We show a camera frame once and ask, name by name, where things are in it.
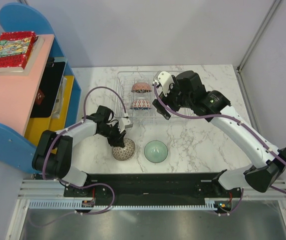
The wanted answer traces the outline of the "brown patterned bowl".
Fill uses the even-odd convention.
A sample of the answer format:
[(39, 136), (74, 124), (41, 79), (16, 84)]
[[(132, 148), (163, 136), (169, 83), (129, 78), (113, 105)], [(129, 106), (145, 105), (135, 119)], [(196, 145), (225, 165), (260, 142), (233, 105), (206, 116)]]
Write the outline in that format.
[(124, 147), (113, 147), (112, 156), (118, 161), (126, 161), (130, 159), (135, 153), (135, 143), (129, 139), (124, 139)]

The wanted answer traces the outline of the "blue patterned bowl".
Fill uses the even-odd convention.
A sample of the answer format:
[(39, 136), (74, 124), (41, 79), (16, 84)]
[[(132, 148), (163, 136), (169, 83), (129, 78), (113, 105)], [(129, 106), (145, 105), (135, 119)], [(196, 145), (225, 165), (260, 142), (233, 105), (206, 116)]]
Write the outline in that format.
[(137, 111), (150, 110), (151, 104), (146, 99), (136, 99), (131, 103), (130, 109), (137, 110)]

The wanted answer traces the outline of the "pale green bowl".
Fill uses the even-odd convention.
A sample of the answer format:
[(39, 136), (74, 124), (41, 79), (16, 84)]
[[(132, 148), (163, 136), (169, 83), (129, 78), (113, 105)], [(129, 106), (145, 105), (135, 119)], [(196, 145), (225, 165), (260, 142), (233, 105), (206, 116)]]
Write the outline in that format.
[(144, 148), (144, 155), (151, 163), (161, 163), (168, 156), (167, 146), (161, 141), (150, 141)]

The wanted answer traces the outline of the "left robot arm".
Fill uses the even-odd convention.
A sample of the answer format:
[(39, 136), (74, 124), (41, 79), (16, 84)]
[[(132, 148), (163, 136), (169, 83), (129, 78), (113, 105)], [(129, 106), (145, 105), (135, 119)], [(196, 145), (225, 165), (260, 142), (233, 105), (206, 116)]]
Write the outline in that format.
[(113, 120), (114, 112), (100, 105), (95, 113), (86, 115), (70, 127), (44, 131), (32, 160), (32, 168), (41, 172), (43, 177), (53, 177), (74, 185), (75, 191), (82, 197), (90, 195), (93, 188), (87, 181), (89, 175), (72, 166), (72, 151), (78, 143), (94, 135), (105, 137), (112, 147), (124, 148), (125, 128), (131, 125), (128, 113), (115, 123), (112, 123)]

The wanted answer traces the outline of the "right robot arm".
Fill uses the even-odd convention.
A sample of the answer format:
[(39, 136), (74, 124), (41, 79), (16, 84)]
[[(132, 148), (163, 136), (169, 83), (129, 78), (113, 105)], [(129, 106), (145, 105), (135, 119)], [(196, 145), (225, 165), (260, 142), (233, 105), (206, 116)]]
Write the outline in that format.
[(216, 196), (223, 197), (236, 187), (251, 187), (264, 193), (283, 173), (286, 147), (278, 148), (248, 126), (222, 93), (205, 89), (198, 73), (188, 70), (174, 76), (159, 71), (153, 85), (162, 88), (152, 104), (165, 119), (181, 108), (190, 109), (222, 130), (250, 159), (249, 166), (223, 170), (213, 179), (212, 191)]

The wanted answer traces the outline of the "yellow book on shelf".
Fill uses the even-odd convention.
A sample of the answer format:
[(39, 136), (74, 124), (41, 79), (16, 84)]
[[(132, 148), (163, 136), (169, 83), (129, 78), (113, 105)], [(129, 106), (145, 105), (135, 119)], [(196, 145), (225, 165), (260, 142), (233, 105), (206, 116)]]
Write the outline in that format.
[(35, 146), (38, 145), (41, 135), (45, 130), (57, 131), (65, 127), (75, 77), (73, 75), (68, 75), (64, 76), (64, 78), (66, 78), (67, 84), (60, 117), (52, 118), (52, 116), (49, 116), (47, 118), (30, 118), (28, 122), (25, 138)]

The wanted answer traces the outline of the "black book on shelf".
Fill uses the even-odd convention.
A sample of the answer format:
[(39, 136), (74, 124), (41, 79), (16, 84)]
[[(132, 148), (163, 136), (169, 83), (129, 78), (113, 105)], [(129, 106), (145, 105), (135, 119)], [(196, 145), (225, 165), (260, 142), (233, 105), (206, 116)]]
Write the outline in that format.
[(65, 57), (48, 58), (30, 118), (48, 118), (51, 116), (66, 63)]

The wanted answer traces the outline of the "blue pink bookshelf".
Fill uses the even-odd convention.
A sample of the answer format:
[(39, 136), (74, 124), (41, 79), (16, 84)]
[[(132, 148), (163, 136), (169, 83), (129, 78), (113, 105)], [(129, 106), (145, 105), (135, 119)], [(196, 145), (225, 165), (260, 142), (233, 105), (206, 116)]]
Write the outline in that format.
[(35, 173), (32, 159), (36, 147), (24, 135), (48, 57), (64, 57), (49, 21), (35, 8), (18, 2), (0, 10), (6, 32), (35, 31), (44, 37), (36, 65), (28, 76), (0, 76), (0, 161), (27, 174)]

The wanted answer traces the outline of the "beige book under red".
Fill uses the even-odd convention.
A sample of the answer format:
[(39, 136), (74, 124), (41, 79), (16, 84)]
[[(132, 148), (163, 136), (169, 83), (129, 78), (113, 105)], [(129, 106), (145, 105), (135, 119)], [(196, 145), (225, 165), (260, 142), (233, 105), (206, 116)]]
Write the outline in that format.
[(3, 72), (0, 72), (0, 76), (27, 76), (34, 66), (34, 63), (38, 57), (38, 54), (39, 54), (39, 52), (43, 46), (44, 41), (45, 40), (41, 35), (36, 36), (35, 43), (33, 45), (31, 54), (29, 56), (29, 59), (27, 61), (27, 65), (26, 65), (24, 70), (22, 70), (22, 71), (13, 71), (13, 70), (3, 71)]

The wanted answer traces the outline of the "red illustrated book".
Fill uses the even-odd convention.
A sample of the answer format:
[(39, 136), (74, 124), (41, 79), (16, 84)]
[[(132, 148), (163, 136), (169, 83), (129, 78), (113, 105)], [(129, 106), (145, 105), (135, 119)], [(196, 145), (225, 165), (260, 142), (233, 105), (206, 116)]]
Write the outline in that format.
[(3, 32), (0, 35), (0, 73), (24, 71), (36, 40), (34, 31)]

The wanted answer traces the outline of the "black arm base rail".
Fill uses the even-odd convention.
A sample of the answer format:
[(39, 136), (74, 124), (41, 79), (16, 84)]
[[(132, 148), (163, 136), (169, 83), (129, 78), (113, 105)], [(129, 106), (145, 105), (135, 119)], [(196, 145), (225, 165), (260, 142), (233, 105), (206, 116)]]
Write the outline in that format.
[(67, 198), (94, 197), (99, 204), (109, 205), (187, 205), (204, 204), (205, 199), (237, 199), (240, 186), (231, 190), (218, 189), (211, 182), (212, 173), (140, 173), (92, 174), (87, 185), (99, 186), (64, 189)]

